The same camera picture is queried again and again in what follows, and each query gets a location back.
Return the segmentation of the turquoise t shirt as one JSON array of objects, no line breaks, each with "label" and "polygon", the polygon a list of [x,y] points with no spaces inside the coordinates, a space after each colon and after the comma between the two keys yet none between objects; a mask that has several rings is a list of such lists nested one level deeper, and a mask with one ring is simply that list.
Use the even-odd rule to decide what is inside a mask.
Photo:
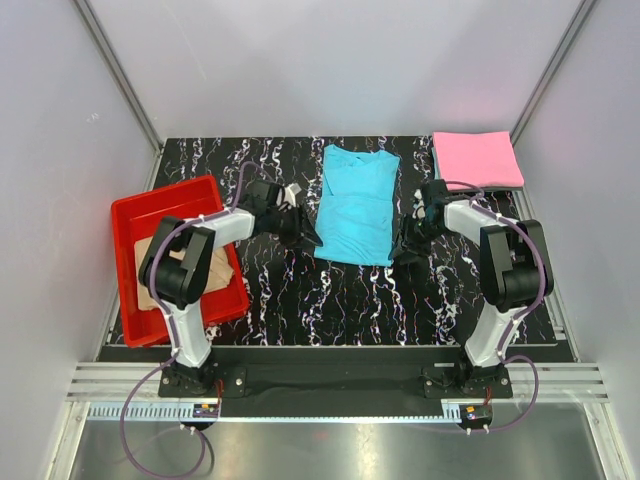
[{"label": "turquoise t shirt", "polygon": [[324,149],[314,256],[331,262],[389,267],[394,189],[400,158],[379,150]]}]

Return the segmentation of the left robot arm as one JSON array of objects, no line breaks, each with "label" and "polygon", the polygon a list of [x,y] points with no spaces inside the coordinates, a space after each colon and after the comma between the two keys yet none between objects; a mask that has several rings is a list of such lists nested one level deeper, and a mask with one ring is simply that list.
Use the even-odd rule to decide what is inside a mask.
[{"label": "left robot arm", "polygon": [[164,380],[196,396],[215,386],[211,345],[202,320],[201,298],[216,250],[271,234],[287,248],[320,247],[322,240],[305,208],[301,187],[256,180],[232,205],[209,215],[165,216],[151,239],[138,271],[139,282],[156,301],[169,333],[171,359]]}]

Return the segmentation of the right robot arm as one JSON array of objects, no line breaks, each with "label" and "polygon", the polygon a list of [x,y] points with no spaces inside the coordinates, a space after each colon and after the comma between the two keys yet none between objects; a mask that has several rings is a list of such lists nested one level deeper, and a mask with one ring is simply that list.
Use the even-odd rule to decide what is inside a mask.
[{"label": "right robot arm", "polygon": [[542,225],[516,221],[480,205],[483,191],[466,184],[456,194],[439,179],[415,194],[414,213],[405,215],[389,255],[395,264],[427,258],[432,243],[458,234],[479,248],[479,284],[484,305],[459,359],[449,368],[423,372],[425,392],[484,397],[506,387],[508,346],[519,325],[550,295],[554,279]]}]

